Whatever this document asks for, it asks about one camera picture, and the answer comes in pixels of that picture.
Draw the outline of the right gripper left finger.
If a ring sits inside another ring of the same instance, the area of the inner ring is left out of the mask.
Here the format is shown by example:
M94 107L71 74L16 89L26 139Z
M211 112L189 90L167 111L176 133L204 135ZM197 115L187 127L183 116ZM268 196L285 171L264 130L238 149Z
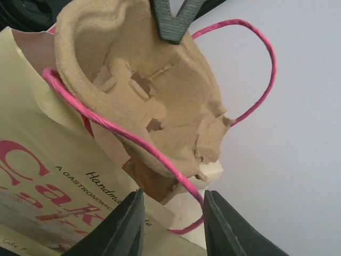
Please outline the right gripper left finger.
M143 190L138 189L63 256L141 256L144 213Z

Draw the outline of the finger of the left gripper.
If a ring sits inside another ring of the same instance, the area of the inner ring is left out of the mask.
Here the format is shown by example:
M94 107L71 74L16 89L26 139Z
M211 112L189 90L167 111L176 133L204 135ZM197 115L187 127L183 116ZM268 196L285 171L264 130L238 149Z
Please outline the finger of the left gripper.
M155 16L158 35L169 44L180 44L193 21L199 19L226 0L187 0L176 15L172 15L169 0L150 1Z

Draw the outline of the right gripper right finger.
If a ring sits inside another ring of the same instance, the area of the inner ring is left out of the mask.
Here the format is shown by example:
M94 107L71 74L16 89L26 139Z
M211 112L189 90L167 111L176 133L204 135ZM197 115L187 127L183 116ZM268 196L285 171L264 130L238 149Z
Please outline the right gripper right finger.
M217 191L205 191L203 216L209 256L288 256Z

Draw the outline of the pulp cup carrier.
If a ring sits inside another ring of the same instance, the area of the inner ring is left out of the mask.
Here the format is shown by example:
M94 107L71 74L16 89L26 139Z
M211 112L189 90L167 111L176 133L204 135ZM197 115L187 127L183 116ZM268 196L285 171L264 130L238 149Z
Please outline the pulp cup carrier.
M187 177L218 160L231 120L213 72L190 34L159 39L149 1L72 1L56 21L55 56L76 99Z

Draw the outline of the pink cakes paper bag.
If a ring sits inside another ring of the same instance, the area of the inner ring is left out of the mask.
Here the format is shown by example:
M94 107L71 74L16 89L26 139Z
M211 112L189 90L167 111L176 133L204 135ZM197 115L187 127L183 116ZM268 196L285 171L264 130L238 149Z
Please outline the pink cakes paper bag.
M1 239L19 255L71 248L123 199L146 184L144 255L205 255L204 230L168 229L198 217L199 207L163 164L128 155L105 118L75 108L54 65L54 35L1 31ZM217 161L188 177L204 189L220 176Z

